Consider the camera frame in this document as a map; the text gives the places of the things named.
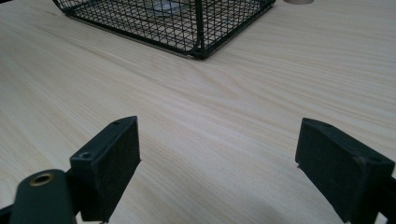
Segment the light wood surface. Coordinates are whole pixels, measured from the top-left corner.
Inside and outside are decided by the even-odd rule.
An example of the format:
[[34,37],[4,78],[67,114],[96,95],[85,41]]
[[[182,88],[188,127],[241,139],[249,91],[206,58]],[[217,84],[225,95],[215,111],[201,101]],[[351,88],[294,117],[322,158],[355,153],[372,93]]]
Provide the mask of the light wood surface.
[[109,122],[137,115],[143,161],[110,223],[342,223],[297,169],[301,119],[396,161],[395,12],[394,0],[278,1],[197,62],[50,0],[4,3],[0,207],[26,176],[67,170]]

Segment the table surface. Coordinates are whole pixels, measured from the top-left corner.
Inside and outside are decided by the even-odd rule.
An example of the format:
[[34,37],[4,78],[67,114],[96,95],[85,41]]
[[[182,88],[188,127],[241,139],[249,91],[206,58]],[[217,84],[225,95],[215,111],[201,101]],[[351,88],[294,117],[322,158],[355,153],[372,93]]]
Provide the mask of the table surface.
[[136,115],[142,162],[111,223],[342,223],[294,161],[301,120],[396,161],[395,11],[394,0],[279,0],[201,62],[70,20],[50,0],[4,3],[0,206]]

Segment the wire cage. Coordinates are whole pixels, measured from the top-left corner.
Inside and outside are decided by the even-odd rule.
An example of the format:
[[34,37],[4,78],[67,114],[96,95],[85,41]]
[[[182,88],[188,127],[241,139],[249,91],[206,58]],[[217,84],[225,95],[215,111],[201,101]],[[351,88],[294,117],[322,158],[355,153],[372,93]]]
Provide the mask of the wire cage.
[[68,17],[172,53],[204,59],[276,0],[53,0]]

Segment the wire grid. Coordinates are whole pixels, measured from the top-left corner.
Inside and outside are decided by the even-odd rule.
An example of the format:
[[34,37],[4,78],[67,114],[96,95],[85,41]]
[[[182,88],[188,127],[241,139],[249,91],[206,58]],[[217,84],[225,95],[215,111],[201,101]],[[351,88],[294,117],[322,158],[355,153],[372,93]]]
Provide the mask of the wire grid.
[[[209,52],[212,47],[244,21],[262,9],[269,0],[201,0],[202,20],[194,0],[173,0],[176,13],[165,13],[154,6],[166,0],[54,0],[71,17],[122,31],[132,37],[140,36],[170,49],[188,53],[199,49]],[[198,36],[202,25],[203,38]]]

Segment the brass insert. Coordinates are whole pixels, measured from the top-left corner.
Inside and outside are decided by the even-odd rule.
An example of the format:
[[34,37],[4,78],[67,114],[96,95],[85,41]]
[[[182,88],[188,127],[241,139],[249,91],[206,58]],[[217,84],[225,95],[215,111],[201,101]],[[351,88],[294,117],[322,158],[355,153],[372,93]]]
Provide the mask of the brass insert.
[[55,177],[52,173],[46,173],[33,177],[29,184],[32,187],[39,187],[48,184]]

